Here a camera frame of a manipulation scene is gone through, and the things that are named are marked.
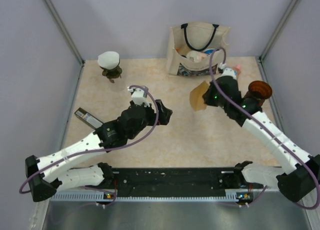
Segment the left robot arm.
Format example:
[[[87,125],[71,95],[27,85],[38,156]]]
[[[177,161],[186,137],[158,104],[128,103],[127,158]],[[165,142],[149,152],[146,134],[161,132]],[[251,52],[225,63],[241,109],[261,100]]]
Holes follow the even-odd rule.
[[[33,201],[41,202],[76,187],[110,187],[114,173],[107,163],[87,168],[77,165],[116,148],[122,149],[147,126],[168,125],[173,111],[159,99],[155,103],[157,109],[154,110],[151,105],[130,102],[117,119],[103,123],[79,142],[48,156],[27,157],[25,171]]]

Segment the olive green coffee dripper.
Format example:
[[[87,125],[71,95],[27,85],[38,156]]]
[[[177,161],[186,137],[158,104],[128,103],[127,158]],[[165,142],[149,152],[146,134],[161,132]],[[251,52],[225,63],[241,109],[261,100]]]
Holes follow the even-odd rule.
[[[123,72],[122,68],[120,67],[120,64],[118,63],[114,68],[108,69],[101,67],[102,69],[102,75],[107,77],[108,79],[117,79],[121,77],[121,74]]]

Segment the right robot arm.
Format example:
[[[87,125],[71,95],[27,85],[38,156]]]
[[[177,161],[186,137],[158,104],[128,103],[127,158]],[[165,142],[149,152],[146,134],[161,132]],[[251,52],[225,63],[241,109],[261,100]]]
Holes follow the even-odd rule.
[[[208,106],[221,107],[241,128],[255,136],[277,159],[279,167],[268,167],[245,161],[235,166],[233,181],[240,188],[250,183],[276,187],[292,202],[298,202],[311,191],[320,191],[320,157],[311,156],[279,130],[262,110],[272,96],[271,86],[253,81],[242,96],[237,80],[221,76],[210,82],[203,95]]]

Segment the white paper coffee filter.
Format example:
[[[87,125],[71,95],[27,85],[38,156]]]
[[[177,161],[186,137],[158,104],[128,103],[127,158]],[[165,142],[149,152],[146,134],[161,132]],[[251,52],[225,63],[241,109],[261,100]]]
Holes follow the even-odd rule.
[[[120,55],[114,51],[107,51],[98,56],[97,63],[105,69],[114,69],[120,63]]]

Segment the brown paper coffee filter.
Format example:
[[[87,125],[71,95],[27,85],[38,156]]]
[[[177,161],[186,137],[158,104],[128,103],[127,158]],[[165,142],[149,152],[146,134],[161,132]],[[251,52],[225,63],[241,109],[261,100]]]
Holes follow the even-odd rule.
[[[203,95],[208,88],[209,84],[206,81],[203,81],[190,92],[189,102],[194,111],[205,110],[207,108],[207,105],[203,99]]]

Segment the brown coffee dripper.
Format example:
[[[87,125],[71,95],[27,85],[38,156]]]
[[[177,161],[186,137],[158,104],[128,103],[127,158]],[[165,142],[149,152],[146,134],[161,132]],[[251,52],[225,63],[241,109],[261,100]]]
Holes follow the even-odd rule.
[[[261,107],[265,100],[269,99],[273,94],[271,86],[264,81],[253,81],[248,86],[245,98],[254,98]]]

